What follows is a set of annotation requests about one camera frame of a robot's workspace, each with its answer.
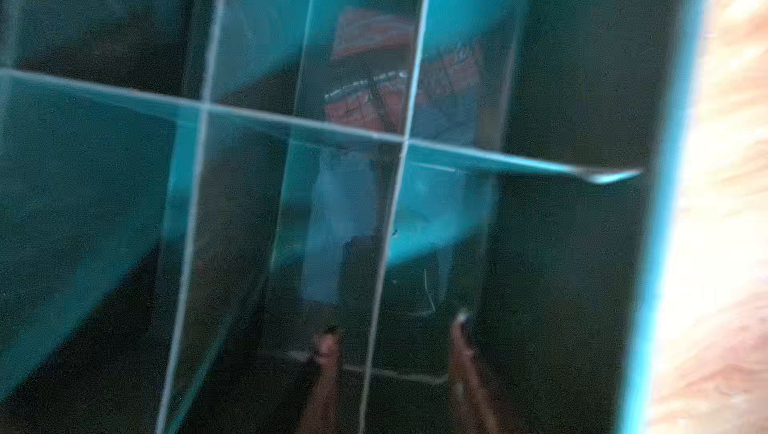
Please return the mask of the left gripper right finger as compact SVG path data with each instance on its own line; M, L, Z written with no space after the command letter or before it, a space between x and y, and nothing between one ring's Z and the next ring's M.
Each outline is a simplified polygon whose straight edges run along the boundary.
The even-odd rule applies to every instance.
M496 413L470 346L466 311L459 311L450 326L451 399L460 433L500 433Z

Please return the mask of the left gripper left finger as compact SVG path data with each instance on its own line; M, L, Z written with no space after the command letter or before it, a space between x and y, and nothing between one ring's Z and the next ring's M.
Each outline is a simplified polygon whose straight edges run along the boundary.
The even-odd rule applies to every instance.
M310 366L317 369L296 433L338 433L339 372L343 333L328 327L314 338Z

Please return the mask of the green divided organizer tray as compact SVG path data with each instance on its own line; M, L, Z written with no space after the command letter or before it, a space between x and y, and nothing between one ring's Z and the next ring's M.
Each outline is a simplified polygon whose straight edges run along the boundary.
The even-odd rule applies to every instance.
M1 429L639 433L703 0L1 0Z

